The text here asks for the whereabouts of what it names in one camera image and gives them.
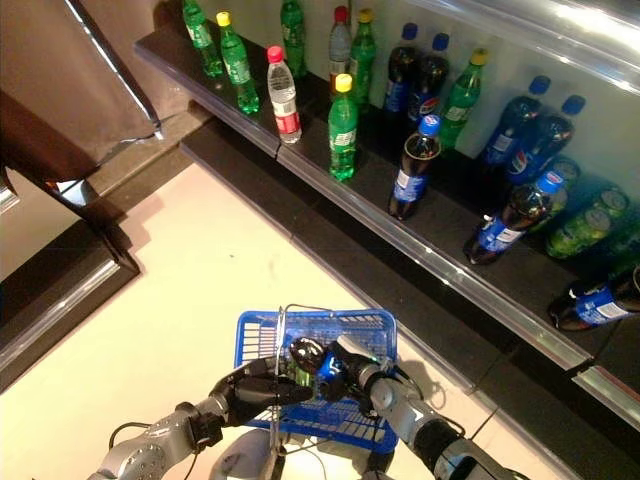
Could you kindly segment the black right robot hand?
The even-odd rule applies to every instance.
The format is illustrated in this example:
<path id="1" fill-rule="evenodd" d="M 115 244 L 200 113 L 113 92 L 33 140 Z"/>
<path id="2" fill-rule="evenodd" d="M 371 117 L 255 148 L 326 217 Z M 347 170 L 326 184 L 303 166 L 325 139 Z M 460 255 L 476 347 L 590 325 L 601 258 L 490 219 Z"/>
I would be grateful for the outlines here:
<path id="1" fill-rule="evenodd" d="M 351 398 L 364 417 L 376 418 L 371 388 L 375 381 L 389 377 L 389 369 L 388 358 L 380 360 L 354 337 L 342 334 L 325 348 L 316 379 L 325 400 Z"/>

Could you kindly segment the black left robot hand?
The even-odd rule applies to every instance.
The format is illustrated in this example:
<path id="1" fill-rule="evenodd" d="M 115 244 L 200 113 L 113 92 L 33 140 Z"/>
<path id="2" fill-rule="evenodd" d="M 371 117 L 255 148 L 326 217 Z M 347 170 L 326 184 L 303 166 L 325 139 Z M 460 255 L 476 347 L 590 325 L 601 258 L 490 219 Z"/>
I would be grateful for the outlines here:
<path id="1" fill-rule="evenodd" d="M 282 364 L 275 356 L 255 359 L 215 384 L 210 395 L 226 402 L 222 414 L 225 427 L 245 425 L 268 407 L 298 404 L 312 398 L 311 387 L 276 374 L 276 368 Z"/>

